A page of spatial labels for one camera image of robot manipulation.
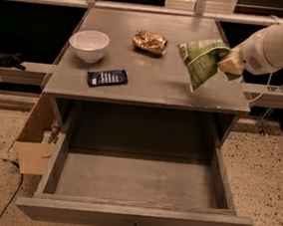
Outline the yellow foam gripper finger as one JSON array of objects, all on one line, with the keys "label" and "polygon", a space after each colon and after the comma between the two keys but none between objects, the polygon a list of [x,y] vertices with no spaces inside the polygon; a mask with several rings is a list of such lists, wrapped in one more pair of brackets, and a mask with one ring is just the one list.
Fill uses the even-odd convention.
[{"label": "yellow foam gripper finger", "polygon": [[238,53],[232,52],[228,56],[225,56],[217,63],[218,68],[226,73],[232,75],[241,75],[244,72],[244,65]]}]

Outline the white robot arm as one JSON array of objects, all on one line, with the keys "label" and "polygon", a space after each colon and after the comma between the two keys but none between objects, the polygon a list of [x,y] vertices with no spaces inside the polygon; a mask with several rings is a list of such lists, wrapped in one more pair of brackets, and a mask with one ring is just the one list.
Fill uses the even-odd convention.
[{"label": "white robot arm", "polygon": [[217,66],[222,72],[237,76],[245,70],[257,76],[282,70],[283,23],[253,33],[220,59]]}]

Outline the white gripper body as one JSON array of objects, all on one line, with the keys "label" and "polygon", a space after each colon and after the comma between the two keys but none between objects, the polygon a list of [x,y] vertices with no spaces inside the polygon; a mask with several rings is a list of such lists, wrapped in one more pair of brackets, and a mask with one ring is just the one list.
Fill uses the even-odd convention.
[{"label": "white gripper body", "polygon": [[270,31],[270,28],[259,30],[236,47],[240,63],[250,74],[260,76],[279,70],[276,61],[279,42]]}]

